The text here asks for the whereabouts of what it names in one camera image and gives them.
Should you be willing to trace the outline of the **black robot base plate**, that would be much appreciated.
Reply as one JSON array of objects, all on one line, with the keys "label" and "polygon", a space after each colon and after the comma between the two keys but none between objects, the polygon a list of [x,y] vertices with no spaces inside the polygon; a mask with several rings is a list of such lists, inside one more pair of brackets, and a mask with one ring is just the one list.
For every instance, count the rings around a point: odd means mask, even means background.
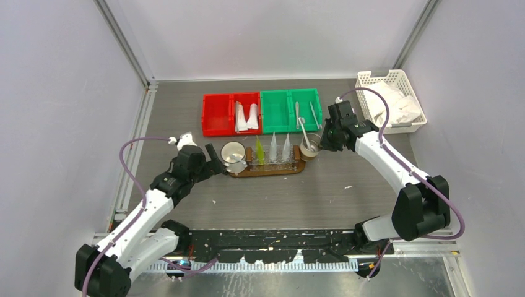
[{"label": "black robot base plate", "polygon": [[353,231],[343,229],[191,230],[169,255],[231,264],[289,263],[297,256],[307,264],[343,263],[349,256],[375,258],[386,245],[385,239],[359,245]]}]

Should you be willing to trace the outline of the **lime green toothpaste tube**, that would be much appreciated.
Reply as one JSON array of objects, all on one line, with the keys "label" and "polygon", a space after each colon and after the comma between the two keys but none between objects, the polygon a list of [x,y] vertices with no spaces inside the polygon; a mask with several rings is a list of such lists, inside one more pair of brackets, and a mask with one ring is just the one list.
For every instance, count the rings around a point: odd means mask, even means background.
[{"label": "lime green toothpaste tube", "polygon": [[258,165],[264,165],[265,164],[265,152],[262,147],[262,143],[258,136],[256,136],[256,156]]}]

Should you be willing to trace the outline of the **grey toothpaste tube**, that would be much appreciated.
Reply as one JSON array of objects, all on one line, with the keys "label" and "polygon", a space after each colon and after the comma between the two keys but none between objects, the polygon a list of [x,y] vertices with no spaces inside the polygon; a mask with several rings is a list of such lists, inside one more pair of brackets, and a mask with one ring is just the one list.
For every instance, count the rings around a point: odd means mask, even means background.
[{"label": "grey toothpaste tube", "polygon": [[288,162],[290,160],[290,141],[289,134],[286,135],[285,142],[282,146],[282,157],[283,162]]}]

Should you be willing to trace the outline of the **shiny metal cup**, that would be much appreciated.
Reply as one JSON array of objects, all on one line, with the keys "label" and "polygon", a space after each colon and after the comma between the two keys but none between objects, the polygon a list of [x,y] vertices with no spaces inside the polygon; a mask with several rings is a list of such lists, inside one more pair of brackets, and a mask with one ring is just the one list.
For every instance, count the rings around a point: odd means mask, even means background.
[{"label": "shiny metal cup", "polygon": [[321,136],[315,133],[307,133],[300,143],[300,158],[303,161],[314,160],[321,151]]}]

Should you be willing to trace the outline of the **white enamel mug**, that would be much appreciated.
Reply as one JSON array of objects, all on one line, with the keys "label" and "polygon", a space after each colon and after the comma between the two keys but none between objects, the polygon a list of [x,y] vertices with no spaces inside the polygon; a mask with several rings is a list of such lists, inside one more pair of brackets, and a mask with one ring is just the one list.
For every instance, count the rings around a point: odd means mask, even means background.
[{"label": "white enamel mug", "polygon": [[230,174],[239,174],[247,168],[246,147],[240,142],[227,142],[220,151],[225,169]]}]

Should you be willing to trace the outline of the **clear acrylic wooden rack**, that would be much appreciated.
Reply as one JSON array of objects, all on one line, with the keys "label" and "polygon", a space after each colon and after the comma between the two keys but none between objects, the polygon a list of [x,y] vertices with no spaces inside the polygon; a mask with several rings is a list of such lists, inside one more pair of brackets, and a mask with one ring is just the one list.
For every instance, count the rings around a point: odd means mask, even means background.
[{"label": "clear acrylic wooden rack", "polygon": [[272,174],[297,173],[303,161],[299,155],[299,146],[270,145],[246,148],[247,169],[251,172],[268,172]]}]

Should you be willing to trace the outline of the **brown oval wooden tray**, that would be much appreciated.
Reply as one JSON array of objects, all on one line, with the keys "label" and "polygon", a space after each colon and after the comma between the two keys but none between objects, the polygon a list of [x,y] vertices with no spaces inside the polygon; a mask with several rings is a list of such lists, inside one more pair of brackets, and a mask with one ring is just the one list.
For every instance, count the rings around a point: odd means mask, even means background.
[{"label": "brown oval wooden tray", "polygon": [[279,176],[301,173],[306,162],[298,159],[291,163],[268,163],[260,165],[257,159],[246,161],[247,167],[240,173],[228,171],[228,174],[234,178],[254,178],[262,176]]}]

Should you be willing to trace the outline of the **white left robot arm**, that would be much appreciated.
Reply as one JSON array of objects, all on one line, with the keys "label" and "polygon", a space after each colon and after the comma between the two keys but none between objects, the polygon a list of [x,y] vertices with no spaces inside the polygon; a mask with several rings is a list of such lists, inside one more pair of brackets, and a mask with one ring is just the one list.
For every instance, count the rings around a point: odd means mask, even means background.
[{"label": "white left robot arm", "polygon": [[225,166],[211,143],[200,148],[190,132],[166,140],[177,155],[148,189],[137,188],[142,200],[109,235],[76,254],[74,286],[83,296],[126,296],[134,280],[162,256],[185,255],[192,236],[187,226],[167,220],[147,234],[187,195],[196,183],[224,174]]}]

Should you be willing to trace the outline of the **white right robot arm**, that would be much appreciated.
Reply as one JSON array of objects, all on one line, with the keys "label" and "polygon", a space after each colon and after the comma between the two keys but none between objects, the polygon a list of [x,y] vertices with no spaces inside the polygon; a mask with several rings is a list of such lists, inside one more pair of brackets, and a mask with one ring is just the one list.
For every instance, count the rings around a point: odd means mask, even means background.
[{"label": "white right robot arm", "polygon": [[349,101],[328,106],[321,148],[336,152],[347,148],[368,161],[397,195],[393,211],[354,226],[354,248],[369,254],[378,241],[405,241],[426,236],[450,224],[448,182],[431,177],[389,147],[371,121],[359,121]]}]

